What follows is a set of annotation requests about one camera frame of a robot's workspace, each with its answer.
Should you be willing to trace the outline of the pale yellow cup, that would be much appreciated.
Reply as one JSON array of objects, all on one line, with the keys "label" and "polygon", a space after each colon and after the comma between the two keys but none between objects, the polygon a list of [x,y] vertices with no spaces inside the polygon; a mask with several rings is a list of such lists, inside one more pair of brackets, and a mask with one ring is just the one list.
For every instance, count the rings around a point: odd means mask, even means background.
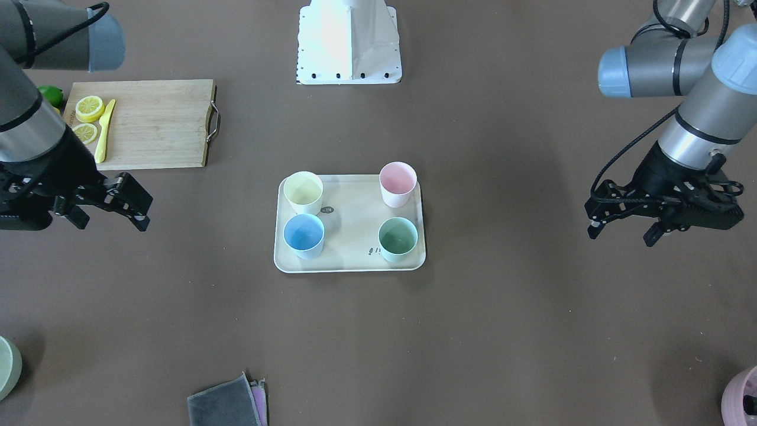
[{"label": "pale yellow cup", "polygon": [[316,173],[296,172],[284,180],[284,197],[297,215],[319,215],[323,192],[322,180]]}]

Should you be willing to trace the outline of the blue cup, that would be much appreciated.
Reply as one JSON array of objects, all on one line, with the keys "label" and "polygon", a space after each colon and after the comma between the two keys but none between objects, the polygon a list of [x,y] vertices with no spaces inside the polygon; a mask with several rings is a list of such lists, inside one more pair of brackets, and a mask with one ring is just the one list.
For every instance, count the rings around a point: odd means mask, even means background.
[{"label": "blue cup", "polygon": [[295,215],[284,225],[282,235],[287,248],[298,258],[312,260],[322,253],[325,226],[316,215]]}]

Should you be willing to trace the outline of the green cup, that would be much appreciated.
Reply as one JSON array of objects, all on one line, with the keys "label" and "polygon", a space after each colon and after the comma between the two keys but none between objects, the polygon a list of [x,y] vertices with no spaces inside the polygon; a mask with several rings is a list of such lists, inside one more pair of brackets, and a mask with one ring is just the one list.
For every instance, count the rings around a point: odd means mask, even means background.
[{"label": "green cup", "polygon": [[383,258],[389,263],[397,263],[416,248],[419,232],[407,218],[393,217],[379,227],[378,240]]}]

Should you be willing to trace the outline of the pink cup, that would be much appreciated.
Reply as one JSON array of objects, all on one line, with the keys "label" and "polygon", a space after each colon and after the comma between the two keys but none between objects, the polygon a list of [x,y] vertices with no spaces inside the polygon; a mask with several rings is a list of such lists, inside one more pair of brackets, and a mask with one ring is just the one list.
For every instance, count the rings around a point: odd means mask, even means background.
[{"label": "pink cup", "polygon": [[405,162],[390,162],[379,173],[380,191],[384,204],[400,208],[409,202],[418,183],[417,173]]}]

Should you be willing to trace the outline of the cream rabbit tray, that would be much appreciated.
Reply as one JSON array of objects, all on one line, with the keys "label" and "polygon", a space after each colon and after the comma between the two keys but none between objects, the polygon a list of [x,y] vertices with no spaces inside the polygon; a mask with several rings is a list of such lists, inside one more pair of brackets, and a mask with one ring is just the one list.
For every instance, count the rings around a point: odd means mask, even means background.
[{"label": "cream rabbit tray", "polygon": [[[400,208],[384,204],[378,175],[320,175],[324,184],[322,211],[325,226],[322,253],[313,260],[301,259],[287,248],[282,235],[287,221],[295,215],[279,184],[276,237],[273,261],[285,273],[372,272],[373,270],[416,270],[426,260],[422,192],[419,183]],[[382,255],[378,231],[389,218],[404,217],[418,230],[418,243],[406,258],[388,262]]]}]

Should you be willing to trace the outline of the lemon half near board edge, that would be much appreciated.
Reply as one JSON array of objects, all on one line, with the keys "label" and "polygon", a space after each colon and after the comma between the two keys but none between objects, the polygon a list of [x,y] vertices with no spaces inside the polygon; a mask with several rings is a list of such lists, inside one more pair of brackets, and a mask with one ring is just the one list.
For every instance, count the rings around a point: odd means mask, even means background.
[{"label": "lemon half near board edge", "polygon": [[95,142],[98,139],[99,130],[92,123],[78,124],[72,127],[74,135],[85,145]]}]

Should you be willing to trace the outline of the yellow plastic knife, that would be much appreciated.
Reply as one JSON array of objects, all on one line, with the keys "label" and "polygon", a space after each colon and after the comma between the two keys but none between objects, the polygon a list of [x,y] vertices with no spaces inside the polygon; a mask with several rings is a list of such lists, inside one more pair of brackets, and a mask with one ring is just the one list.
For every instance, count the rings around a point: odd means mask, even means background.
[{"label": "yellow plastic knife", "polygon": [[100,125],[100,135],[98,137],[98,143],[95,149],[94,159],[95,163],[100,164],[105,162],[106,160],[106,145],[108,145],[108,130],[110,128],[112,113],[114,112],[114,108],[116,105],[117,100],[112,99],[108,104],[105,106],[105,110],[103,111],[102,116],[98,119],[98,124]]}]

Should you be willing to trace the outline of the lemon half by knife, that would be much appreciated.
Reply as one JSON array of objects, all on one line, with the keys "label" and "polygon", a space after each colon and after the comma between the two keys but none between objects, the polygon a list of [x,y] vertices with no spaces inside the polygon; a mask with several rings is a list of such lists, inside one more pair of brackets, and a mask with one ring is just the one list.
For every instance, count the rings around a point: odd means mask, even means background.
[{"label": "lemon half by knife", "polygon": [[75,105],[75,117],[82,124],[95,123],[105,113],[105,103],[98,95],[87,95]]}]

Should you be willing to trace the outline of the wooden cutting board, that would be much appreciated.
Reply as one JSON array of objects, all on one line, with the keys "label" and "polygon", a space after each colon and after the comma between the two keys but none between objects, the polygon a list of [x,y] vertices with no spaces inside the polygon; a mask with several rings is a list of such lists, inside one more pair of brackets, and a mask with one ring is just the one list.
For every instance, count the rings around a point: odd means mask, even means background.
[{"label": "wooden cutting board", "polygon": [[116,100],[100,172],[206,165],[220,128],[214,80],[76,82],[63,113],[69,126],[87,95]]}]

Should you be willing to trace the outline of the green lime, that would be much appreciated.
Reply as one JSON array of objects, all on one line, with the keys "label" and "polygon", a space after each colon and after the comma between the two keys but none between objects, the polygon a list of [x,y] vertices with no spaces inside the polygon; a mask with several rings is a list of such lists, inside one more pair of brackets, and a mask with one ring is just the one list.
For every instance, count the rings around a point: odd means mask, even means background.
[{"label": "green lime", "polygon": [[60,108],[64,101],[64,94],[62,89],[52,85],[43,85],[37,87],[44,99],[46,99],[50,105],[55,108]]}]

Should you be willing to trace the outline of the green bowl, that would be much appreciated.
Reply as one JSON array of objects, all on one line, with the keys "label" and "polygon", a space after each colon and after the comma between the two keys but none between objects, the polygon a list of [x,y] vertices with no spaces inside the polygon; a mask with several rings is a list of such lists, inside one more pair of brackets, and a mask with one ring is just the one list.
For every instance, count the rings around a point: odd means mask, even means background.
[{"label": "green bowl", "polygon": [[21,351],[8,338],[1,337],[1,400],[16,387],[22,371]]}]

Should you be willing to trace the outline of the pink bowl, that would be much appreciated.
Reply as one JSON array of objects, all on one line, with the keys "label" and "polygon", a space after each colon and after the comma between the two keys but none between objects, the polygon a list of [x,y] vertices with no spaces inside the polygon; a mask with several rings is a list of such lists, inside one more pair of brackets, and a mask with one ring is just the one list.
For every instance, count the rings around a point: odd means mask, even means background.
[{"label": "pink bowl", "polygon": [[721,401],[724,425],[756,425],[756,367],[743,370],[727,384]]}]

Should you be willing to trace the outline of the grey folded cloth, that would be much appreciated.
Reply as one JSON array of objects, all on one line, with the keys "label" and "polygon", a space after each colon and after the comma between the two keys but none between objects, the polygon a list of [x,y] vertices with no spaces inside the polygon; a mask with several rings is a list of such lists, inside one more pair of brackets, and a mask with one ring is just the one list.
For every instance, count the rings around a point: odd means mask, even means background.
[{"label": "grey folded cloth", "polygon": [[235,380],[187,397],[191,425],[268,425],[267,382]]}]

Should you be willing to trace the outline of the white pillar base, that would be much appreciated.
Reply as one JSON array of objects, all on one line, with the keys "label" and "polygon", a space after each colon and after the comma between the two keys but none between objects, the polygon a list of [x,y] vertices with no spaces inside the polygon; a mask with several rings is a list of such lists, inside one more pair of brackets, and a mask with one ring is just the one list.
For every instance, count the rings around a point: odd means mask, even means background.
[{"label": "white pillar base", "polygon": [[384,1],[312,1],[299,11],[297,41],[300,85],[402,80],[397,11]]}]

